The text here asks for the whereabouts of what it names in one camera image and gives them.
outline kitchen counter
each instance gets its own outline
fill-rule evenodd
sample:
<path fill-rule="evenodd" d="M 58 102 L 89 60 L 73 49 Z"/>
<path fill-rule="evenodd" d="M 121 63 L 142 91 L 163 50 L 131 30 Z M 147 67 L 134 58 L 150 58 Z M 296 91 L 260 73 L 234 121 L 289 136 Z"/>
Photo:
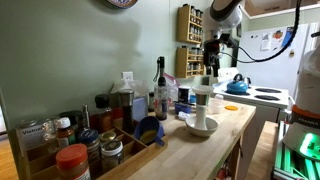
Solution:
<path fill-rule="evenodd" d="M 170 109 L 167 120 L 161 121 L 168 136 L 168 147 L 129 179 L 214 179 L 231 152 L 236 152 L 237 162 L 239 151 L 235 145 L 240 142 L 256 107 L 230 101 L 224 103 L 239 109 L 207 114 L 219 124 L 209 138 L 192 135 L 186 129 L 185 122 Z"/>

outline wooden crate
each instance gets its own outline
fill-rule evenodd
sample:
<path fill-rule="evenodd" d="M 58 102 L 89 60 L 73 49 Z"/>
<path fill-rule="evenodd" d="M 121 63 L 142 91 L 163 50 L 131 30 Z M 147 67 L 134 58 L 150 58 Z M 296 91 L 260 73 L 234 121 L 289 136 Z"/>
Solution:
<path fill-rule="evenodd" d="M 164 146 L 159 146 L 156 143 L 147 146 L 121 129 L 114 128 L 110 131 L 115 132 L 116 138 L 123 143 L 124 162 L 108 172 L 102 172 L 100 161 L 90 164 L 92 179 L 126 179 L 168 146 L 166 136 L 162 137 L 165 142 Z M 47 146 L 29 150 L 25 158 L 19 157 L 19 178 L 28 180 L 60 179 L 55 156 L 56 153 L 48 153 Z"/>

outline blue kettle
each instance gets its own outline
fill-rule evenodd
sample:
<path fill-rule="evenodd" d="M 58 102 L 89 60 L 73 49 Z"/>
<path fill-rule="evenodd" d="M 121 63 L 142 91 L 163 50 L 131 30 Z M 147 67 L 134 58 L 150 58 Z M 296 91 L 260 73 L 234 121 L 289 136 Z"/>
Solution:
<path fill-rule="evenodd" d="M 233 81 L 227 84 L 227 93 L 242 95 L 246 94 L 248 90 L 248 85 L 243 81 L 243 76 L 237 74 L 234 76 Z"/>

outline electrical outlet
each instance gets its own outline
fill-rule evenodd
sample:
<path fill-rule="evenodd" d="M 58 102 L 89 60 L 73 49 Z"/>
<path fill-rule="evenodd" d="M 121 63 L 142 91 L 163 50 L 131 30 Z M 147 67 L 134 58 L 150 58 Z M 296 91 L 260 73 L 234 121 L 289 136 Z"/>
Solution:
<path fill-rule="evenodd" d="M 132 71 L 122 72 L 122 79 L 133 80 L 133 72 Z"/>

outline white bowl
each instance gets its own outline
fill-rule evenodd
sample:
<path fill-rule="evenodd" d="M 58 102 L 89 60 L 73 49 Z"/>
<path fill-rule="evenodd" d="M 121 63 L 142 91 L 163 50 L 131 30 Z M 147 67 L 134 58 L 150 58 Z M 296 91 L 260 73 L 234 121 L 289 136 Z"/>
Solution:
<path fill-rule="evenodd" d="M 196 116 L 191 116 L 187 117 L 186 119 L 186 125 L 187 129 L 189 132 L 196 136 L 200 137 L 209 137 L 211 134 L 213 134 L 217 128 L 218 128 L 218 123 L 214 119 L 211 119 L 209 117 L 206 117 L 206 125 L 207 129 L 199 129 L 195 127 L 197 117 Z"/>

